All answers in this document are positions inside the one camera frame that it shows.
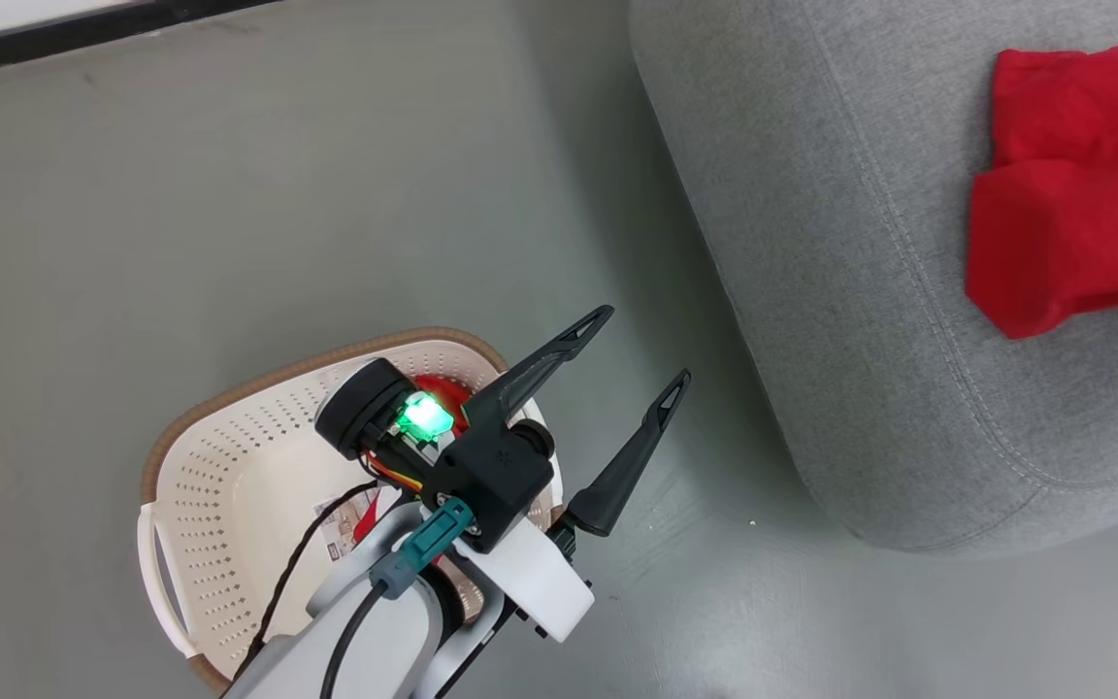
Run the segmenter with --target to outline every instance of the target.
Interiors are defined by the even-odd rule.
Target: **laundry basket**
[[[500,355],[466,332],[424,328],[391,334],[205,402],[168,426],[152,447],[136,527],[145,592],[170,642],[217,691],[230,686],[314,508],[369,481],[316,435],[312,422],[325,395],[377,357],[405,375],[440,376],[474,391],[506,371]],[[520,416],[541,422],[533,402]],[[533,503],[533,517],[562,502],[556,460],[555,465],[555,480]],[[333,566],[320,539],[313,537],[293,572],[268,633],[294,634],[311,621],[305,603]]]

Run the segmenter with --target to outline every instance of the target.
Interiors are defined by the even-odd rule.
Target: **gray fabric cushion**
[[[1012,343],[964,296],[1003,48],[1114,0],[639,0],[641,75],[805,482],[870,544],[994,555],[1118,522],[1118,310]]]

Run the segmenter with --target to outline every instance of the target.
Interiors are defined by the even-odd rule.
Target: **connector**
[[[425,566],[434,563],[474,522],[474,512],[457,497],[448,497],[434,514],[400,545],[369,568],[369,583],[386,585],[382,597],[399,599]]]

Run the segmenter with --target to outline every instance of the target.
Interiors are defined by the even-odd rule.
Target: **floor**
[[[874,551],[813,504],[665,148],[620,0],[292,0],[0,69],[0,696],[209,696],[143,596],[152,441],[264,371],[449,324],[521,358],[577,488],[695,384],[563,645],[454,698],[1118,696],[1118,528]]]

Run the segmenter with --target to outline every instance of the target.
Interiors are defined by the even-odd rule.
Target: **orange wire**
[[[392,472],[392,470],[382,465],[381,461],[378,461],[378,457],[372,454],[368,454],[368,456],[369,463],[373,465],[373,470],[377,470],[378,473],[385,474],[386,478],[391,479],[391,481],[399,482],[401,485],[407,485],[409,490],[413,490],[414,492],[421,491],[421,482],[416,481],[416,479],[408,478],[406,474]]]

